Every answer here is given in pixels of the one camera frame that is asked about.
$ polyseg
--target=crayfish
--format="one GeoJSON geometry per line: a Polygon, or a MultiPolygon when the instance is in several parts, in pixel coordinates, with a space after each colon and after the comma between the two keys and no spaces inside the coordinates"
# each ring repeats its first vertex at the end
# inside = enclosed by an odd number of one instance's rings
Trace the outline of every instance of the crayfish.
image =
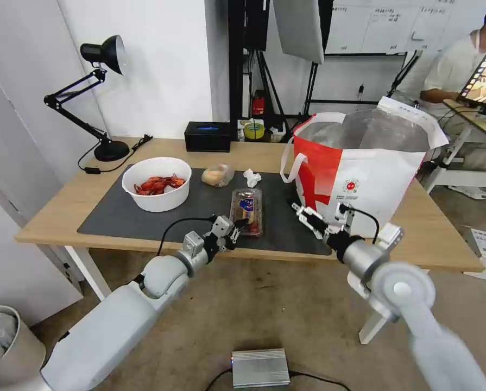
{"type": "Polygon", "coordinates": [[[165,188],[170,186],[172,188],[179,188],[183,186],[185,180],[182,178],[178,178],[176,174],[172,176],[151,176],[147,179],[141,186],[134,184],[134,190],[138,195],[151,195],[156,196],[159,194],[163,194],[165,192],[165,188]]]}

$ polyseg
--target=concrete floor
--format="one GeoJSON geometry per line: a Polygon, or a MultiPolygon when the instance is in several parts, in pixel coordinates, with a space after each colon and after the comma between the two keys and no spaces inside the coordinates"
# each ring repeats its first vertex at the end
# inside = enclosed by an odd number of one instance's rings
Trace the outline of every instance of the concrete floor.
{"type": "MultiPolygon", "coordinates": [[[[437,187],[433,199],[459,231],[486,230],[486,200],[437,187]]],[[[130,281],[151,254],[93,250],[112,288],[130,281]]],[[[209,265],[160,318],[149,335],[97,389],[202,391],[230,363],[232,350],[286,349],[290,369],[345,382],[353,391],[427,390],[410,357],[408,331],[388,324],[368,345],[357,332],[370,314],[346,283],[336,263],[219,260],[209,265]]],[[[437,287],[433,312],[464,339],[486,374],[486,281],[431,272],[437,287]]],[[[94,308],[85,297],[33,331],[48,351],[94,308]]],[[[225,375],[213,391],[231,390],[225,375]]],[[[339,390],[338,386],[295,378],[291,390],[339,390]]]]}

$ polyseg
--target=lamp shade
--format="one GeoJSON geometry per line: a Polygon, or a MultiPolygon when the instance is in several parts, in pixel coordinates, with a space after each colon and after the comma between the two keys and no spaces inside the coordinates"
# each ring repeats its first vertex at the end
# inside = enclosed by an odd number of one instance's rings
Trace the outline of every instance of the lamp shade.
{"type": "Polygon", "coordinates": [[[107,38],[101,45],[83,43],[80,46],[80,53],[90,63],[104,63],[116,73],[125,75],[127,65],[125,48],[119,35],[107,38]]]}

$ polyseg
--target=desk lamp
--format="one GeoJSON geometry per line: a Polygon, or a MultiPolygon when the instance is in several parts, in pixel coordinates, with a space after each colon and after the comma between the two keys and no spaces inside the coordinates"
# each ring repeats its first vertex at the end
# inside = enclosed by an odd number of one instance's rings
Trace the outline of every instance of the desk lamp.
{"type": "Polygon", "coordinates": [[[107,38],[101,45],[84,43],[80,46],[80,54],[85,60],[89,61],[95,69],[87,76],[75,81],[73,84],[68,85],[54,94],[45,96],[43,101],[51,109],[56,110],[99,140],[99,145],[94,150],[94,156],[97,160],[105,162],[119,160],[129,154],[129,146],[127,144],[122,141],[111,140],[106,132],[82,121],[62,106],[69,100],[105,81],[105,74],[107,71],[102,68],[102,64],[106,64],[116,73],[121,75],[125,74],[125,49],[123,47],[123,40],[119,35],[113,35],[112,37],[107,38]],[[87,85],[81,90],[69,91],[71,88],[92,77],[97,79],[93,84],[87,85]]]}

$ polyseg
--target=whiteboard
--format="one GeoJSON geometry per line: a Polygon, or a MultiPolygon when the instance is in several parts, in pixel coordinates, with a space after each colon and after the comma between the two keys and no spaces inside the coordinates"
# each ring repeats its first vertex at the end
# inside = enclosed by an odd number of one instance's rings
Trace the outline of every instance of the whiteboard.
{"type": "Polygon", "coordinates": [[[485,13],[486,0],[335,0],[326,53],[436,52],[485,13]]]}

